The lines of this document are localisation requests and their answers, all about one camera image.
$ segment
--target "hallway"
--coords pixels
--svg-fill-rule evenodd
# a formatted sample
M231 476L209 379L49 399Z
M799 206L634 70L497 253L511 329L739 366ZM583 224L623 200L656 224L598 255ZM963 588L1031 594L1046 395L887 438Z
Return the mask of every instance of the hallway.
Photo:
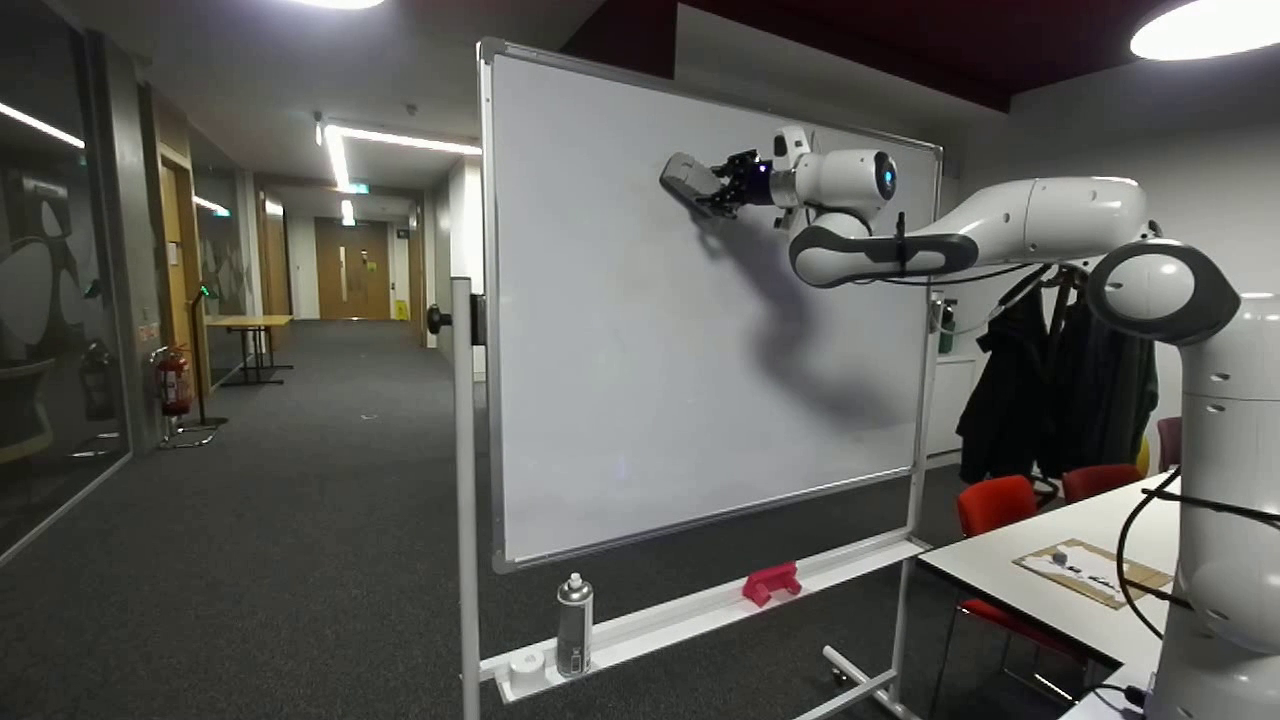
M0 717L445 717L448 363L403 322L290 361L0 569Z

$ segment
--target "chair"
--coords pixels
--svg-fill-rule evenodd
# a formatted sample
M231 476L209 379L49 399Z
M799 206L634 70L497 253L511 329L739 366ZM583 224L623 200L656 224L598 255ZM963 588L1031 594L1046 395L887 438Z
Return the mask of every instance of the chair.
M1004 523L1035 517L1040 512L1040 497L1035 497L1035 483L1029 476L990 476L990 479L968 483L961 490L961 498L956 498L956 512L961 512L963 535L981 535L981 530L990 530L990 527L1004 527ZM1017 611L1006 611L1006 607L1001 607L1001 603L990 603L985 594L961 600L961 607L946 620L939 681L931 682L928 717L931 717L931 708L939 701L939 688L946 681L956 616L972 616L972 620L996 625L996 626L1004 626L1006 636L1021 636L1021 641L1052 641L1052 633L1045 633L1040 625L1021 620Z
M1084 497L1100 497L1113 490L1121 483L1139 479L1134 463L1089 463L1089 466L1073 466L1062 473L1062 498L1076 505Z
M1183 463L1183 415L1163 415L1157 422L1160 434L1160 473L1167 473L1172 463Z

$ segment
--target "table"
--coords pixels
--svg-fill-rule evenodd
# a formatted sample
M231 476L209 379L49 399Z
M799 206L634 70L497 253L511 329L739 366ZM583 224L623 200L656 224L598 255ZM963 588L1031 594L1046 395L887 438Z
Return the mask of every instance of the table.
M244 384L285 384L271 375L275 352L271 331L288 329L290 316L205 316L205 329L223 329L239 335L239 379Z
M1021 556L1061 545L1061 538L1084 538L1094 548L1114 548L1121 523L1130 512L1130 505L1144 498L1144 488L1157 488L1163 476L1149 476L1134 483L1125 483L1114 490L1062 505L1056 512L1031 517L1022 523L1006 523L934 553L924 553L918 559L1056 633L1068 641L1113 657L1121 664L1108 682L1149 682L1160 664L1160 641L1127 611L1100 607L1089 594L1076 594L1045 575L1031 575L1017 569ZM1127 530L1127 559L1139 559L1149 569L1172 572L1174 569L1174 527L1179 507L1157 498ZM1139 594L1134 607L1153 616L1157 626L1167 620L1167 603L1157 594ZM1073 720L1094 720L1094 708L1114 717L1094 696L1081 701L1073 708Z

